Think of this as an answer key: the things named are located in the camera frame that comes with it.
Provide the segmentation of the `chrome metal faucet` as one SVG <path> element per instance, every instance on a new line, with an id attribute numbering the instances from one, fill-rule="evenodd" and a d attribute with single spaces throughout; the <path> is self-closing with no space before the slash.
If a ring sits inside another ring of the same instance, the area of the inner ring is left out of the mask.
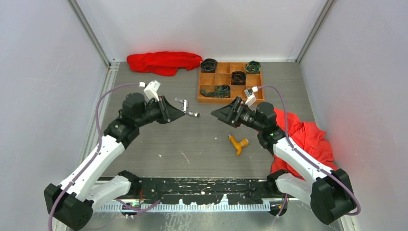
<path id="1" fill-rule="evenodd" d="M 189 111 L 189 102 L 185 99 L 175 98 L 175 101 L 181 104 L 181 110 L 185 113 L 185 115 L 200 118 L 201 114 L 198 112 Z"/>

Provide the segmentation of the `orange plastic faucet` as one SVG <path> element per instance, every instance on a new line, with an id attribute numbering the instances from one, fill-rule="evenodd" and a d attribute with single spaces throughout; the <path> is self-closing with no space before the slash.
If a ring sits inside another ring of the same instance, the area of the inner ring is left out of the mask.
<path id="1" fill-rule="evenodd" d="M 244 138 L 240 141 L 236 141 L 235 137 L 231 134 L 228 135 L 228 140 L 231 142 L 232 146 L 236 150 L 236 155 L 240 156 L 242 153 L 243 148 L 247 147 L 249 145 L 249 141 Z"/>

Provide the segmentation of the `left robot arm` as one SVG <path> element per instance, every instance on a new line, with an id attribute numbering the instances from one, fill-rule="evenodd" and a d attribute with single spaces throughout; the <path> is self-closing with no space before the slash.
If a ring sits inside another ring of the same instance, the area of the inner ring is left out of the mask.
<path id="1" fill-rule="evenodd" d="M 167 124 L 184 115 L 165 96 L 146 101 L 141 93 L 128 94 L 119 116 L 108 125 L 94 150 L 60 184 L 51 183 L 45 188 L 49 221 L 55 218 L 78 231 L 86 226 L 96 209 L 111 200 L 123 195 L 129 199 L 136 198 L 140 194 L 140 179 L 126 170 L 97 188 L 93 186 L 107 167 L 136 139 L 141 127 L 152 122 Z"/>

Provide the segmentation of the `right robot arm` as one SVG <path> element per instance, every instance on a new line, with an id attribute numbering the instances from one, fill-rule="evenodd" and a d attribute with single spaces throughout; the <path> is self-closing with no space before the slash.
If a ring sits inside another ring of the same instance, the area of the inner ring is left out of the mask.
<path id="1" fill-rule="evenodd" d="M 292 167 L 300 177 L 286 170 L 268 176 L 267 191 L 278 198 L 288 194 L 310 206 L 317 219 L 328 225 L 344 215 L 355 215 L 361 208 L 349 175 L 334 170 L 295 144 L 277 123 L 273 104 L 262 102 L 250 109 L 240 97 L 211 112 L 219 121 L 234 128 L 245 125 L 258 132 L 260 145 Z"/>

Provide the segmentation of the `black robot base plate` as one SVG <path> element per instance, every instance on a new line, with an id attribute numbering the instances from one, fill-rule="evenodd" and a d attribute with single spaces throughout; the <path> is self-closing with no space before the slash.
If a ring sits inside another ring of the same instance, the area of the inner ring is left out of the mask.
<path id="1" fill-rule="evenodd" d="M 267 199 L 283 199 L 284 194 L 258 178 L 141 178 L 139 191 L 119 199 L 165 205 L 220 204 L 225 196 L 228 205 L 255 205 Z"/>

